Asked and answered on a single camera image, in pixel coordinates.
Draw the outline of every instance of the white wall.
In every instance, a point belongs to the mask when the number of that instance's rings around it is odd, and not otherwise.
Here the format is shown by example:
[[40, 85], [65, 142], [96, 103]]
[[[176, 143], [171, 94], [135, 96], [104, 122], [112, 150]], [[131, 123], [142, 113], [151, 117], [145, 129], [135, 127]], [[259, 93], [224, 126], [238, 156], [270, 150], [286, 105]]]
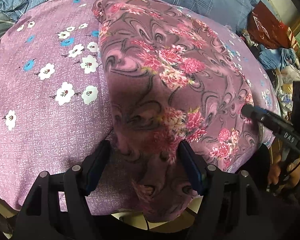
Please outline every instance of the white wall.
[[290, 24], [298, 15], [291, 0], [271, 0], [284, 24]]

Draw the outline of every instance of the wire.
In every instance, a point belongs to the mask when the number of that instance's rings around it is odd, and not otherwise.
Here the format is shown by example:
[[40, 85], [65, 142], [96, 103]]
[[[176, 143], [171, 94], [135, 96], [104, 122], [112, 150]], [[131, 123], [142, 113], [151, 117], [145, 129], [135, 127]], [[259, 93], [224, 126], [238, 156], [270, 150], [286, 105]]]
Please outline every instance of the wire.
[[295, 167], [292, 169], [292, 171], [290, 171], [290, 172], [288, 173], [288, 175], [290, 175], [291, 173], [293, 173], [293, 172], [299, 167], [299, 165], [300, 165], [300, 162], [297, 164], [297, 166], [295, 166]]
[[149, 231], [149, 230], [150, 230], [150, 227], [149, 227], [148, 220], [146, 220], [145, 214], [143, 214], [143, 217], [144, 217], [144, 219], [145, 219], [145, 221], [146, 221], [146, 224], [147, 224], [147, 230]]

